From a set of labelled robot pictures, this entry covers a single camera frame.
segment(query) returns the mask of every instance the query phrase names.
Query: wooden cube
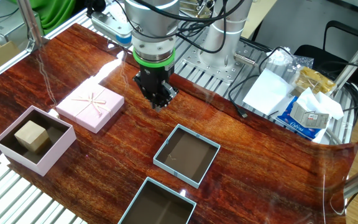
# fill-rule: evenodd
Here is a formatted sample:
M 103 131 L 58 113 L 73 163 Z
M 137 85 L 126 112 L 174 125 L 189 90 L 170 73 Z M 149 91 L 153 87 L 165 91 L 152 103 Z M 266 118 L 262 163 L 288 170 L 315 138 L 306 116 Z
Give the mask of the wooden cube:
M 40 153 L 50 141 L 47 130 L 32 121 L 28 121 L 20 128 L 15 133 L 15 137 L 20 145 L 36 154 Z

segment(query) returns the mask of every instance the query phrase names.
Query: glossy wood surface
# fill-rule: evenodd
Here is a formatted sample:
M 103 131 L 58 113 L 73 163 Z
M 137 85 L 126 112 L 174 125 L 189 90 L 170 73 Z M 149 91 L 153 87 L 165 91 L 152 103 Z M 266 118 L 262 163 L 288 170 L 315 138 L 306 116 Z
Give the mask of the glossy wood surface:
M 180 93 L 157 113 L 132 81 L 137 66 L 75 24 L 0 75 L 0 133 L 30 105 L 49 111 L 95 74 L 126 101 L 98 134 L 62 117 L 77 141 L 45 177 L 10 167 L 88 223 L 117 223 L 146 177 L 186 190 L 197 203 L 190 223 L 346 222 L 343 180 L 358 144 L 322 146 L 251 112 L 240 118 L 229 101 L 178 75 L 170 82 Z M 221 145 L 199 189 L 152 162 L 178 123 Z

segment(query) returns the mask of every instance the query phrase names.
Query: metal plate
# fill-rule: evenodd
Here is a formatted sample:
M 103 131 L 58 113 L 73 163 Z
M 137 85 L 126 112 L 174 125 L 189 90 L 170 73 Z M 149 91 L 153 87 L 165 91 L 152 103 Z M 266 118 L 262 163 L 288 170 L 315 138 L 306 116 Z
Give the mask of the metal plate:
M 208 33 L 207 29 L 202 31 L 202 34 L 200 35 L 199 38 L 197 38 L 196 41 L 198 45 L 202 45 L 202 43 L 205 41 L 207 33 Z M 213 77 L 216 77 L 217 79 L 222 80 L 226 83 L 232 83 L 244 66 L 244 64 L 236 62 L 232 67 L 216 68 L 214 67 L 214 65 L 208 65 L 204 63 L 198 56 L 199 51 L 200 50 L 197 49 L 196 47 L 190 46 L 190 48 L 185 52 L 185 54 L 183 54 L 181 59 L 185 63 L 197 68 L 198 70 L 210 74 Z M 239 42 L 237 46 L 237 53 L 243 55 L 244 52 L 246 52 L 246 48 L 244 47 L 244 44 Z

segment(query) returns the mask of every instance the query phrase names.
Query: open pink box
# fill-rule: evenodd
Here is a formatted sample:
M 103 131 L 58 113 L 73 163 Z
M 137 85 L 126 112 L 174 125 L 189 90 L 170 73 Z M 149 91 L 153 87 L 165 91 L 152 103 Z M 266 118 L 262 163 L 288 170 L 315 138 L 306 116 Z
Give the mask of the open pink box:
M 40 154 L 28 151 L 14 136 L 28 121 L 33 121 L 48 132 L 50 143 Z M 72 125 L 31 106 L 0 134 L 0 150 L 5 156 L 44 176 L 75 139 Z
M 57 107 L 57 112 L 97 133 L 124 104 L 124 97 L 85 80 Z

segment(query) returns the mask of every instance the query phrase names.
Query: white tissue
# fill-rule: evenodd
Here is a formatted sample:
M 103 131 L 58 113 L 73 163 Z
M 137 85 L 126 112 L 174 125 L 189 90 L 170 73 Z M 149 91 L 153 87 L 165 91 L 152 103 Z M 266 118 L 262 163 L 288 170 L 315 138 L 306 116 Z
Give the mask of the white tissue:
M 324 93 L 318 92 L 316 95 L 317 101 L 324 106 L 324 108 L 328 111 L 329 115 L 334 119 L 341 119 L 344 114 L 342 110 L 342 106 L 337 102 L 331 99 L 329 96 Z
M 275 112 L 277 105 L 287 99 L 293 87 L 280 76 L 265 69 L 243 99 L 251 107 L 270 115 Z
M 330 119 L 341 119 L 344 116 L 342 106 L 337 101 L 321 92 L 315 96 L 310 88 L 307 88 L 296 102 L 307 111 L 329 114 Z

